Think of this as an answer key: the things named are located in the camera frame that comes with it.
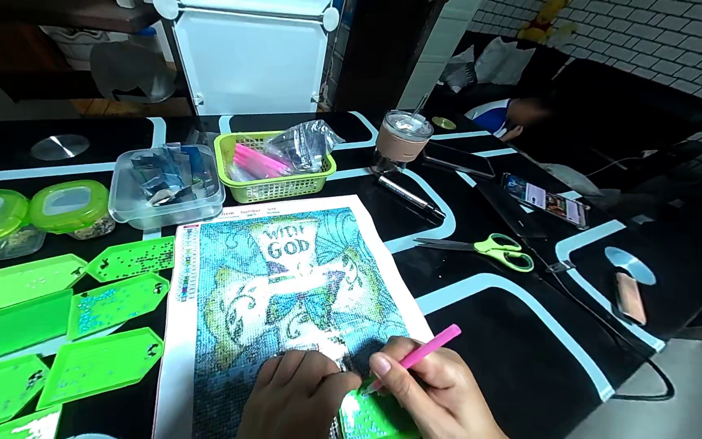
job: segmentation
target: butterfly design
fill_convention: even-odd
[[[333,270],[327,271],[323,275],[325,276],[324,285],[307,291],[271,296],[267,305],[265,323],[269,325],[280,321],[291,313],[298,304],[302,304],[306,315],[302,317],[300,323],[311,321],[320,330],[329,329],[332,321],[332,304],[337,299],[340,282],[346,274]]]

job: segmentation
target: diamond painting canvas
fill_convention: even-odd
[[[227,208],[175,243],[155,437],[234,437],[259,367],[289,349],[366,374],[391,335],[431,337],[356,196]]]

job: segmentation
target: black cord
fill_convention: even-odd
[[[522,241],[527,245],[527,247],[530,248],[533,254],[541,261],[541,263],[545,266],[548,267],[548,263],[541,257],[540,254],[535,250],[533,245],[527,241],[526,238],[522,238]],[[652,361],[646,354],[641,352],[638,347],[636,347],[634,344],[630,343],[629,340],[627,340],[626,337],[624,337],[622,334],[619,334],[619,331],[614,327],[609,324],[609,322],[606,322],[605,319],[603,319],[599,314],[594,312],[593,309],[591,309],[589,306],[587,306],[584,302],[581,302],[579,298],[577,298],[575,295],[573,295],[568,287],[562,283],[562,280],[557,276],[557,273],[550,272],[552,275],[554,275],[554,278],[557,280],[557,283],[561,286],[562,290],[561,292],[564,292],[567,294],[567,296],[573,300],[575,303],[579,304],[585,311],[590,313],[599,323],[600,327],[603,329],[603,331],[610,336],[610,338],[614,341],[616,346],[619,348],[619,350],[623,352],[631,352],[635,354],[639,359],[642,359],[646,364],[651,366],[651,368],[655,371],[656,374],[660,377],[662,380],[662,383],[665,384],[665,393],[663,394],[614,394],[611,396],[613,399],[620,399],[623,401],[647,401],[647,402],[660,402],[660,401],[668,401],[668,399],[671,399],[676,395],[676,389],[673,386],[673,383],[671,380],[668,378],[668,376],[665,374],[665,372],[660,369],[660,366],[658,366],[654,361]],[[625,349],[622,345],[619,344],[619,340],[624,341],[629,347],[630,350]]]

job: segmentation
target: green basket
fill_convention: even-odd
[[[234,181],[226,175],[226,164],[235,156],[235,144],[246,145],[259,152],[264,151],[263,144],[269,138],[282,131],[260,131],[258,133],[231,133],[215,138],[215,159],[219,165],[219,179],[229,187],[232,196],[240,203],[263,202],[276,198],[315,194],[324,187],[327,177],[333,175],[337,166],[328,154],[321,164],[321,171],[316,174],[279,176],[267,180]]]

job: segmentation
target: finger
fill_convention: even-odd
[[[414,417],[417,424],[420,421],[426,422],[430,416],[442,410],[408,371],[385,353],[376,352],[370,356],[370,369],[397,398],[400,405]]]
[[[338,365],[326,355],[318,351],[308,351],[288,385],[303,389],[307,394],[312,395],[325,376],[338,372],[340,372]]]
[[[330,410],[329,413],[336,415],[346,394],[361,385],[362,378],[354,372],[331,374],[324,379],[311,399],[315,400],[319,407],[326,407]]]
[[[394,359],[397,363],[403,361],[407,354],[415,351],[421,346],[420,341],[408,337],[390,337],[386,346],[381,352]],[[454,351],[440,348],[425,356],[420,362],[411,366],[411,370],[416,372],[425,383],[430,386],[446,389],[457,384],[461,372],[457,364],[452,360]]]
[[[305,358],[305,351],[287,351],[283,354],[281,363],[278,364],[278,370],[272,377],[272,384],[276,386],[285,386],[291,381],[294,373],[297,372],[299,364]]]
[[[268,359],[261,365],[259,375],[256,378],[256,384],[253,385],[254,390],[261,389],[270,384],[275,371],[278,369],[278,365],[281,364],[281,359],[283,359],[283,357],[278,355],[277,357]]]

